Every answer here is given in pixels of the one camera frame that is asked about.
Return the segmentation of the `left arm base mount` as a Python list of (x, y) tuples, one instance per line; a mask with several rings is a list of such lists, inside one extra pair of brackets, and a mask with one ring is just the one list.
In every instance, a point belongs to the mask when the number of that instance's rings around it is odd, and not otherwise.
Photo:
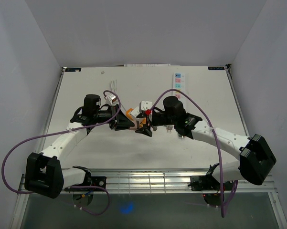
[(64, 191), (102, 191), (106, 188), (105, 176), (95, 176), (88, 168), (74, 166), (63, 172)]

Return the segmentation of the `white charger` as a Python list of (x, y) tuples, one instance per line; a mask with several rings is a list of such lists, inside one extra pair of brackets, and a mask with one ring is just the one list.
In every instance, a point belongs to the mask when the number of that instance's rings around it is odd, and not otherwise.
[(141, 114), (141, 112), (140, 112), (140, 109), (138, 106), (130, 112), (130, 116), (133, 120), (137, 120), (137, 116), (140, 114)]

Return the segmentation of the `white cube socket adapter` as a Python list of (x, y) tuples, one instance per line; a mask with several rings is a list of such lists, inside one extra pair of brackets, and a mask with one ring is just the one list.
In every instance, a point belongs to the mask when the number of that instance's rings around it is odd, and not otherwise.
[(139, 103), (139, 111), (146, 112), (147, 110), (150, 110), (151, 107), (153, 106), (153, 103), (151, 101), (141, 101)]

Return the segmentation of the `pink brown charger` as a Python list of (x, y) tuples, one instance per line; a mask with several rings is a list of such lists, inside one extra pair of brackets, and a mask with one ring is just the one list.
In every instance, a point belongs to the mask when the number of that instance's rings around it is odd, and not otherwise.
[(132, 122), (133, 125), (131, 127), (129, 127), (129, 130), (132, 130), (132, 131), (137, 130), (137, 128), (138, 128), (138, 121), (137, 120), (132, 120), (131, 122)]

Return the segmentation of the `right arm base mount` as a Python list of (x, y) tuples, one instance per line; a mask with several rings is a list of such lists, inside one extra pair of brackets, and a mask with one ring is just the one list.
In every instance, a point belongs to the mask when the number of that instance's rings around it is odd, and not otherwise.
[[(227, 163), (223, 165), (223, 190), (232, 190), (234, 178), (240, 175), (238, 163)], [(220, 191), (220, 164), (210, 165), (207, 173), (203, 176), (191, 176), (188, 187), (192, 191)]]

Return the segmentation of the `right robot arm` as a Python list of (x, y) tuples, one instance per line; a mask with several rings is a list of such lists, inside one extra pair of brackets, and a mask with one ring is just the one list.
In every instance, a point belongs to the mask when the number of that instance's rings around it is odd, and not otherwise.
[(198, 190), (215, 190), (223, 183), (246, 180), (254, 185), (263, 184), (276, 163), (276, 158), (265, 138), (233, 134), (220, 128), (212, 128), (201, 117), (186, 112), (183, 103), (175, 96), (163, 100), (164, 110), (142, 101), (130, 115), (139, 120), (137, 133), (152, 136), (151, 128), (171, 125), (176, 132), (192, 140), (208, 143), (229, 153), (236, 161), (210, 166), (205, 176), (191, 182)]

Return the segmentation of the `orange power strip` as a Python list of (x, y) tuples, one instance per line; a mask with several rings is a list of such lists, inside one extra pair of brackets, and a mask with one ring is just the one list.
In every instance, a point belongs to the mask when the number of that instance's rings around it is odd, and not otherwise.
[(130, 130), (137, 130), (143, 127), (144, 124), (146, 124), (146, 118), (137, 118), (138, 115), (140, 115), (139, 107), (136, 107), (135, 109), (129, 108), (126, 111), (126, 117), (134, 124), (134, 126), (130, 127)]

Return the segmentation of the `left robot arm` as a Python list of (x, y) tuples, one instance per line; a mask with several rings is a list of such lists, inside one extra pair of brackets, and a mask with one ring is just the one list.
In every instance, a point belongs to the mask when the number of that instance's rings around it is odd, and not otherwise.
[(40, 153), (28, 156), (24, 181), (26, 190), (50, 198), (58, 197), (64, 189), (93, 190), (93, 178), (87, 168), (71, 166), (63, 169), (61, 163), (96, 126), (108, 124), (114, 130), (134, 126), (121, 111), (117, 94), (109, 91), (105, 99), (106, 103), (101, 105), (99, 95), (86, 95), (83, 105), (74, 112), (66, 130)]

